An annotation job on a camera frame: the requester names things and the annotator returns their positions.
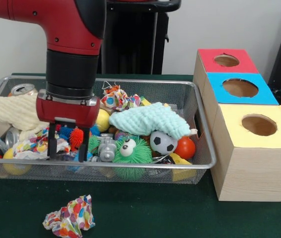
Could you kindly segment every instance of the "yellow ball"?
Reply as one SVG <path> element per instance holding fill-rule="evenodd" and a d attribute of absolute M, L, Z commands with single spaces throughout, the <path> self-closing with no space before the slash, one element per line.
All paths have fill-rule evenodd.
<path fill-rule="evenodd" d="M 13 159 L 13 150 L 10 148 L 6 151 L 3 159 Z M 22 164 L 3 164 L 5 170 L 11 175 L 24 175 L 31 169 L 32 165 L 22 165 Z"/>
<path fill-rule="evenodd" d="M 103 109 L 100 109 L 96 119 L 96 125 L 100 132 L 105 132 L 109 127 L 110 115 Z"/>

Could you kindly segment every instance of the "soccer ball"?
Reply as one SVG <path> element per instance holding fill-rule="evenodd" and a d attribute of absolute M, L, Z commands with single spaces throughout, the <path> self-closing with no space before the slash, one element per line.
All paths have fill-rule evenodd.
<path fill-rule="evenodd" d="M 153 151 L 162 155 L 169 155 L 177 147 L 177 140 L 161 131 L 154 131 L 150 135 L 150 146 Z"/>

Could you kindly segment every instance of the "orange spiky ball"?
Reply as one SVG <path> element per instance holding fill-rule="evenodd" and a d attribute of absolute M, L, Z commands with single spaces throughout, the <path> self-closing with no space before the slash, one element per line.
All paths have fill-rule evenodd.
<path fill-rule="evenodd" d="M 70 141 L 70 146 L 71 146 L 72 151 L 75 151 L 78 148 L 80 148 L 80 146 L 83 142 L 83 130 L 75 128 L 71 132 L 69 141 Z"/>

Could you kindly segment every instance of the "metal basket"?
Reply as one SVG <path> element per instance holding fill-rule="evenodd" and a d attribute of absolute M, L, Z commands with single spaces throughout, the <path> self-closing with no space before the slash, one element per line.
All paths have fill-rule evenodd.
<path fill-rule="evenodd" d="M 195 84 L 186 81 L 98 78 L 94 86 L 96 96 L 103 96 L 102 86 L 104 81 L 121 85 L 121 88 L 128 95 L 145 96 L 152 103 L 168 103 L 174 111 L 187 121 L 190 128 L 197 128 L 199 130 L 198 135 L 191 137 L 196 144 L 196 153 L 189 160 L 192 165 L 0 159 L 0 178 L 197 184 L 205 171 L 215 164 L 216 157 L 201 96 Z M 22 83 L 34 84 L 37 90 L 46 87 L 45 77 L 9 76 L 0 81 L 0 96 L 7 96 L 12 87 Z M 122 169 L 130 170 L 136 174 L 139 173 L 141 176 L 125 179 L 117 173 L 118 170 Z M 24 174 L 13 175 L 16 174 L 14 171 L 20 170 L 24 171 Z"/>

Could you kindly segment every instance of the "green fuzzy ball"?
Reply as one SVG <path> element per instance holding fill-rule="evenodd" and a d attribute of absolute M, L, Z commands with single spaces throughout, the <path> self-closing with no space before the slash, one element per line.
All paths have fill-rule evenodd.
<path fill-rule="evenodd" d="M 98 140 L 98 138 L 93 135 L 89 138 L 89 152 L 93 155 L 97 154 L 97 148 L 100 145 L 100 141 Z"/>
<path fill-rule="evenodd" d="M 114 163 L 128 163 L 128 164 L 147 164 L 152 161 L 151 149 L 147 142 L 143 139 L 136 139 L 136 147 L 130 156 L 124 157 L 121 154 L 121 148 L 125 141 L 117 141 L 117 152 L 113 160 Z M 139 180 L 145 173 L 144 168 L 114 168 L 115 173 L 124 180 L 136 181 Z"/>

